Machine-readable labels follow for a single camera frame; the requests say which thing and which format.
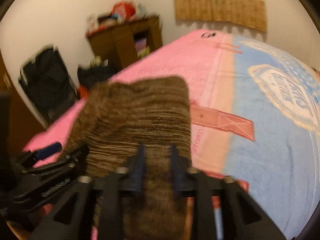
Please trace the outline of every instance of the beige curtain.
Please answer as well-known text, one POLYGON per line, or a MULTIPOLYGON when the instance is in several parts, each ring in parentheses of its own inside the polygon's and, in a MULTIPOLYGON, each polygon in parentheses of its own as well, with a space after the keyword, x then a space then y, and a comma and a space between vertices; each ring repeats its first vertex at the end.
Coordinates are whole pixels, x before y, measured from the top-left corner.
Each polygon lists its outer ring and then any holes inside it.
POLYGON ((179 20, 225 21, 267 30, 264 0, 174 0, 179 20))

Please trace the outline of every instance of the red object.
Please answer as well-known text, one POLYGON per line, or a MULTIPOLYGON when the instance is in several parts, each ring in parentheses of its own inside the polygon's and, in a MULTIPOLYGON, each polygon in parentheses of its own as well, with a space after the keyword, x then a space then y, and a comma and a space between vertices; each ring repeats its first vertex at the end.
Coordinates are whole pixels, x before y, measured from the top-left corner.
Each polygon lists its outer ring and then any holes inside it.
POLYGON ((45 217, 46 215, 48 215, 50 212, 51 212, 51 210, 53 209, 53 205, 52 204, 47 204, 47 205, 44 205, 44 206, 42 206, 41 208, 40 208, 40 211, 39 211, 39 213, 40 213, 40 217, 45 217))
POLYGON ((87 32, 85 32, 85 36, 87 37, 87 38, 89 38, 91 35, 94 35, 94 34, 96 34, 96 33, 98 33, 98 32, 101 32, 101 31, 104 31, 104 30, 106 30, 108 27, 107 26, 105 26, 105 25, 100 25, 96 30, 94 30, 94 31, 91 31, 91 32, 89 32, 89 31, 87 31, 87 32))
POLYGON ((120 2, 112 8, 111 14, 115 13, 128 21, 136 13, 136 8, 130 2, 120 2))
MULTIPOLYGON (((212 171, 204 171, 204 173, 209 177, 213 177, 213 178, 217 178, 217 179, 223 179, 225 177, 225 175, 223 175, 221 173, 216 173, 216 172, 212 172, 212 171)), ((247 181, 238 179, 237 183, 240 185, 241 188, 243 188, 243 190, 245 192, 248 193, 249 183, 247 181)), ((212 196, 212 206, 213 206, 213 208, 220 208, 220 197, 219 196, 212 196)))
POLYGON ((254 141, 253 122, 243 117, 211 108, 190 104, 191 123, 221 131, 232 132, 254 141))
POLYGON ((80 94, 80 98, 87 98, 89 96, 88 90, 84 86, 78 87, 78 92, 80 94))

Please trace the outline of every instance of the brown fur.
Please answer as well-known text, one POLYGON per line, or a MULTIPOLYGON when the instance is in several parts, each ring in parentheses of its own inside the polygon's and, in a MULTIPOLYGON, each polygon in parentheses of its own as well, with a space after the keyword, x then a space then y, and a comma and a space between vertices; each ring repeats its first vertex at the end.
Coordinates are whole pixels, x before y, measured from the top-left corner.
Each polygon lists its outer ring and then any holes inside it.
POLYGON ((85 141, 87 174, 102 177, 146 146, 142 200, 124 207, 129 240, 175 240, 183 235, 185 200, 173 197, 169 145, 191 160, 188 88, 178 77, 130 85, 100 83, 78 116, 62 155, 85 141))

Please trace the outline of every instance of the dark fabric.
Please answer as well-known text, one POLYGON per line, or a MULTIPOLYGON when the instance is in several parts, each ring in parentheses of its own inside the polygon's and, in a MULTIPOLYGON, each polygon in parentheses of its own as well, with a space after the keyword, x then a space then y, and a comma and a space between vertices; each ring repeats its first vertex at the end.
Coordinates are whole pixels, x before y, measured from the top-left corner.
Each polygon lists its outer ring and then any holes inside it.
MULTIPOLYGON (((175 199, 169 146, 191 161, 188 87, 178 77, 133 84, 101 82, 74 123, 60 157, 86 142, 89 176, 102 177, 145 145, 144 198, 124 203, 129 240, 179 240, 186 222, 186 200, 175 199)), ((96 209, 95 222, 99 214, 96 209)))
POLYGON ((47 122, 59 118, 77 99, 59 52, 49 48, 23 67, 19 83, 47 122))
POLYGON ((102 22, 108 20, 109 18, 112 18, 111 14, 109 14, 109 15, 100 15, 100 16, 98 16, 97 22, 99 24, 101 24, 102 22))
POLYGON ((113 65, 97 66, 90 69, 83 69, 78 67, 78 79, 80 85, 91 90, 95 83, 108 80, 114 74, 117 73, 116 68, 113 65))
POLYGON ((9 136, 9 106, 11 95, 7 91, 0 91, 0 141, 3 142, 9 136))

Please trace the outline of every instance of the black clamp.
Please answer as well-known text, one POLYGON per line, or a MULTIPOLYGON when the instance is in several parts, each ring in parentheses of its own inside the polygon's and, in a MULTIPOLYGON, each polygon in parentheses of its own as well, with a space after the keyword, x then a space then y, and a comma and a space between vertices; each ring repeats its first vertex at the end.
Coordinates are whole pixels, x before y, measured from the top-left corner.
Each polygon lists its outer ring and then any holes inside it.
POLYGON ((45 149, 27 152, 13 164, 17 185, 2 194, 0 208, 11 212, 32 212, 66 190, 76 178, 85 171, 85 158, 89 153, 87 145, 81 145, 64 158, 39 168, 32 166, 41 159, 60 151, 60 143, 45 149))
MULTIPOLYGON (((70 155, 68 158, 72 161, 67 166, 79 165, 76 159, 81 157, 83 161, 87 150, 86 146, 82 146, 73 151, 72 157, 70 155)), ((136 156, 129 157, 122 167, 104 178, 78 177, 33 231, 29 240, 90 240, 98 196, 103 197, 98 240, 123 240, 121 198, 143 194, 144 150, 145 147, 139 145, 136 156)), ((191 240, 217 239, 212 196, 220 197, 224 240, 285 240, 273 221, 232 177, 215 179, 206 176, 191 167, 187 158, 179 156, 175 145, 170 147, 170 160, 175 196, 194 197, 191 240)))
POLYGON ((170 159, 175 194, 194 197, 191 240, 217 239, 212 196, 220 197, 224 240, 285 240, 274 222, 233 177, 206 176, 190 167, 175 145, 170 148, 170 159))
POLYGON ((123 240, 121 197, 142 194, 144 148, 139 145, 136 156, 129 157, 122 167, 104 178, 80 176, 33 231, 29 240, 90 240, 97 196, 103 199, 98 240, 123 240))

